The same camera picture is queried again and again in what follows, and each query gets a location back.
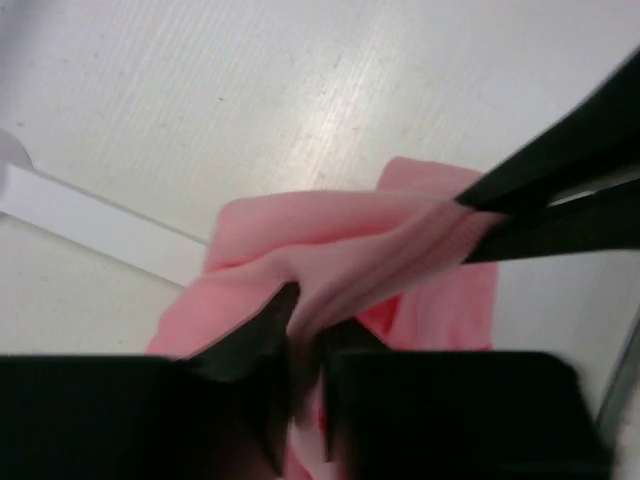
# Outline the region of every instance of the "white strip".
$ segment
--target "white strip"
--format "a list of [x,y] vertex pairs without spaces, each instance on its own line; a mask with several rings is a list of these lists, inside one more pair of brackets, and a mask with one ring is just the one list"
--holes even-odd
[[178,285],[200,272],[202,243],[35,172],[5,169],[4,213]]

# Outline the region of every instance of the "table surface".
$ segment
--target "table surface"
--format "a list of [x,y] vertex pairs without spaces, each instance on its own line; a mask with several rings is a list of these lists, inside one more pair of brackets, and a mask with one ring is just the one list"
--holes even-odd
[[[249,195],[369,188],[394,155],[487,170],[640,44],[636,0],[0,0],[0,128],[36,168],[207,238]],[[0,350],[137,352],[178,287],[0,221]],[[499,348],[602,396],[640,256],[501,266]]]

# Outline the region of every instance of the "pink fabric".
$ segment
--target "pink fabric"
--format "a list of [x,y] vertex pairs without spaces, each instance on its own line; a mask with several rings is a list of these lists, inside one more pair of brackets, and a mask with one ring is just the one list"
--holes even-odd
[[[218,217],[202,275],[160,320],[148,353],[189,355],[251,317],[283,282],[301,297],[291,342],[357,316],[398,349],[490,347],[497,267],[458,266],[502,217],[450,201],[478,177],[405,158],[373,192],[313,191],[239,200]],[[287,478],[332,478],[322,409],[290,430]]]

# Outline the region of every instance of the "pink cloth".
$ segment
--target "pink cloth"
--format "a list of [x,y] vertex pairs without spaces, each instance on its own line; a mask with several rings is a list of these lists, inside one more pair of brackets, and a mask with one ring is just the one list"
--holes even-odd
[[[373,192],[313,191],[230,203],[202,275],[165,312],[148,353],[189,355],[251,317],[282,283],[301,296],[288,327],[304,344],[356,316],[392,348],[490,347],[495,264],[459,266],[501,215],[450,201],[478,177],[405,158]],[[332,478],[313,421],[290,430],[287,478]]]

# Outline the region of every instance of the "cloth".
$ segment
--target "cloth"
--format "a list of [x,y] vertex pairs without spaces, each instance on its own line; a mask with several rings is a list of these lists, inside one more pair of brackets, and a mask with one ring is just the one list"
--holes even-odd
[[[395,158],[375,191],[310,191],[234,201],[218,216],[203,272],[168,308],[147,352],[192,354],[224,336],[285,282],[299,302],[290,341],[355,316],[396,349],[490,348],[495,264],[459,264],[502,216],[451,199],[478,173]],[[289,433],[286,477],[333,478],[322,408]]]

